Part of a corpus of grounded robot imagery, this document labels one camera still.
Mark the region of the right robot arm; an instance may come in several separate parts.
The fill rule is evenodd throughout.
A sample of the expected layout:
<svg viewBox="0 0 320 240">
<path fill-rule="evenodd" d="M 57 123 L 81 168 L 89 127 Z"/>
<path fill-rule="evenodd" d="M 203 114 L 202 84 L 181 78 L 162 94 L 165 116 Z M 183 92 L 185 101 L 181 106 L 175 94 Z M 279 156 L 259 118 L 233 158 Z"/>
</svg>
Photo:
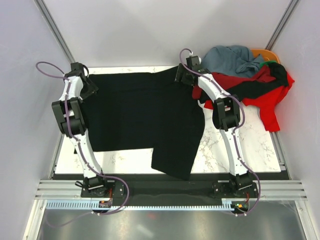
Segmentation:
<svg viewBox="0 0 320 240">
<path fill-rule="evenodd" d="M 199 87 L 212 101 L 212 122 L 223 138 L 229 160 L 229 191 L 235 197 L 242 196 L 253 186 L 253 179 L 240 143 L 239 128 L 245 122 L 245 112 L 238 98 L 224 90 L 192 52 L 186 63 L 179 64 L 175 81 Z"/>
</svg>

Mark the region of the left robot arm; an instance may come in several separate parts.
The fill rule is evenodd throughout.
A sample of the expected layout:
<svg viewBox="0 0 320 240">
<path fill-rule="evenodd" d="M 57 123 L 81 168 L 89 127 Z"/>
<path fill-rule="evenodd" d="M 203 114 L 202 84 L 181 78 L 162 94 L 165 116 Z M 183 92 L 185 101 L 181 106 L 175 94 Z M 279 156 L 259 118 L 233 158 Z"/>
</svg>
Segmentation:
<svg viewBox="0 0 320 240">
<path fill-rule="evenodd" d="M 81 188 L 81 196 L 87 198 L 108 197 L 112 184 L 102 177 L 90 140 L 89 123 L 83 113 L 83 100 L 97 93 L 98 87 L 89 79 L 89 69 L 80 62 L 70 64 L 70 72 L 62 77 L 64 89 L 59 100 L 51 104 L 60 132 L 75 148 L 83 170 L 83 180 L 75 185 Z"/>
</svg>

